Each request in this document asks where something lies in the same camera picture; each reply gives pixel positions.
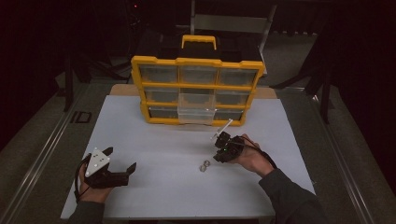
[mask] person's right hand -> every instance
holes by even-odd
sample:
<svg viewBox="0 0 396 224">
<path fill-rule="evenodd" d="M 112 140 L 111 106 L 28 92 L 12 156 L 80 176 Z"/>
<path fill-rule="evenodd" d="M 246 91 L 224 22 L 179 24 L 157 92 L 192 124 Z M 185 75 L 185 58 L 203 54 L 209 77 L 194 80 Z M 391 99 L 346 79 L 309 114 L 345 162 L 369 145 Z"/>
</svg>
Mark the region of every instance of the person's right hand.
<svg viewBox="0 0 396 224">
<path fill-rule="evenodd" d="M 246 138 L 244 139 L 245 145 L 260 148 L 259 144 L 254 143 L 245 133 L 242 134 L 242 136 Z M 229 163 L 238 163 L 245 169 L 254 172 L 261 177 L 268 175 L 274 170 L 274 167 L 271 165 L 271 163 L 265 159 L 260 152 L 251 147 L 244 147 L 241 155 L 238 158 L 229 161 Z"/>
<path fill-rule="evenodd" d="M 81 185 L 79 186 L 80 197 L 79 200 L 82 202 L 93 202 L 93 203 L 105 203 L 107 196 L 110 194 L 111 190 L 108 189 L 93 189 L 84 182 L 85 172 L 87 171 L 87 163 L 83 164 L 79 168 L 79 181 Z"/>
</svg>

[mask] white paper sheet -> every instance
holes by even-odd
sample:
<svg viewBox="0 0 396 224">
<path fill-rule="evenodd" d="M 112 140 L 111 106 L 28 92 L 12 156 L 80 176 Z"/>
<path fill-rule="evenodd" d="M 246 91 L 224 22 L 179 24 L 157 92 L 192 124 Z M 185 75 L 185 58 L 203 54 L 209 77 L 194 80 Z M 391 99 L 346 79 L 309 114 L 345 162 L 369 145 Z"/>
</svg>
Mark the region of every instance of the white paper sheet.
<svg viewBox="0 0 396 224">
<path fill-rule="evenodd" d="M 115 188 L 106 201 L 105 217 L 249 218 L 273 216 L 274 210 L 258 185 L 260 177 L 237 164 L 219 163 L 214 141 L 218 127 L 148 124 L 140 113 L 140 98 L 107 96 L 86 154 L 95 147 L 114 147 L 109 171 L 123 172 L 137 162 L 129 185 Z M 301 187 L 314 192 L 300 150 L 280 100 L 255 99 L 241 127 Z M 199 166 L 211 165 L 204 173 Z M 61 218 L 76 208 L 69 193 Z"/>
</svg>

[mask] gray sleeve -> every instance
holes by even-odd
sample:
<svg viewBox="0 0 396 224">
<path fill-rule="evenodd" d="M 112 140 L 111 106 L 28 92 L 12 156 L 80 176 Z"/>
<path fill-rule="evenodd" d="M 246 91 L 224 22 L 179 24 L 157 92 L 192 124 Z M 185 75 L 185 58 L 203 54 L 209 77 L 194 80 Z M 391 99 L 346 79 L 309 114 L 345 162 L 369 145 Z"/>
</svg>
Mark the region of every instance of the gray sleeve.
<svg viewBox="0 0 396 224">
<path fill-rule="evenodd" d="M 75 212 L 67 220 L 73 224 L 98 224 L 102 223 L 105 212 L 104 203 L 79 202 Z"/>
<path fill-rule="evenodd" d="M 293 183 L 281 170 L 266 175 L 259 184 L 271 200 L 278 224 L 328 223 L 317 196 Z"/>
</svg>

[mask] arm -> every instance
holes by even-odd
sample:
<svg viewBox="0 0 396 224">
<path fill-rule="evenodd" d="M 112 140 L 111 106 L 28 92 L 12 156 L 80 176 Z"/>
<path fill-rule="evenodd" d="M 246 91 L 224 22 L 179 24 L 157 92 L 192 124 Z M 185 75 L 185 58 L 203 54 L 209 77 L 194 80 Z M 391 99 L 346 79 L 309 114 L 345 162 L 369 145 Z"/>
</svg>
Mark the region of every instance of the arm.
<svg viewBox="0 0 396 224">
<path fill-rule="evenodd" d="M 73 224 L 97 224 L 102 223 L 105 212 L 105 201 L 113 188 L 109 189 L 92 189 L 84 182 L 84 173 L 86 165 L 79 169 L 79 186 L 80 198 L 75 212 L 67 220 L 67 223 Z"/>
<path fill-rule="evenodd" d="M 291 182 L 281 170 L 274 169 L 258 151 L 245 147 L 231 163 L 238 163 L 262 177 L 259 184 L 271 200 L 278 224 L 328 223 L 317 197 Z"/>
</svg>

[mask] clear plastic drawer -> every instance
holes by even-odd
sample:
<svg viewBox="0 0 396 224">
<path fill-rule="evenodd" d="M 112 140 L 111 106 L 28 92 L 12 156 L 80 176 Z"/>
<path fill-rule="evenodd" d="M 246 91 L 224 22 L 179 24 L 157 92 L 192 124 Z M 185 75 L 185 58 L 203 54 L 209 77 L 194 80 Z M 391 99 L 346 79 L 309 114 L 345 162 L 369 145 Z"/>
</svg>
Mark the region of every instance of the clear plastic drawer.
<svg viewBox="0 0 396 224">
<path fill-rule="evenodd" d="M 149 106 L 148 112 L 151 118 L 177 119 L 176 106 Z"/>
<path fill-rule="evenodd" d="M 216 102 L 221 105 L 244 105 L 250 91 L 223 91 L 216 90 Z"/>
<path fill-rule="evenodd" d="M 219 71 L 219 84 L 232 86 L 252 86 L 258 70 L 221 68 Z"/>
<path fill-rule="evenodd" d="M 240 120 L 244 110 L 241 109 L 217 109 L 214 119 L 219 120 Z"/>
<path fill-rule="evenodd" d="M 208 94 L 180 93 L 177 113 L 180 123 L 212 124 L 216 112 L 213 90 L 183 89 L 182 92 L 207 91 Z"/>
<path fill-rule="evenodd" d="M 209 66 L 180 66 L 180 82 L 214 84 L 218 69 Z"/>
<path fill-rule="evenodd" d="M 144 82 L 177 82 L 177 67 L 173 65 L 140 64 L 139 70 Z"/>
<path fill-rule="evenodd" d="M 215 103 L 214 92 L 211 89 L 182 88 L 180 89 L 179 102 L 184 107 L 212 107 Z"/>
<path fill-rule="evenodd" d="M 178 97 L 178 88 L 156 88 L 146 87 L 146 100 L 148 102 L 159 103 L 176 103 Z"/>
</svg>

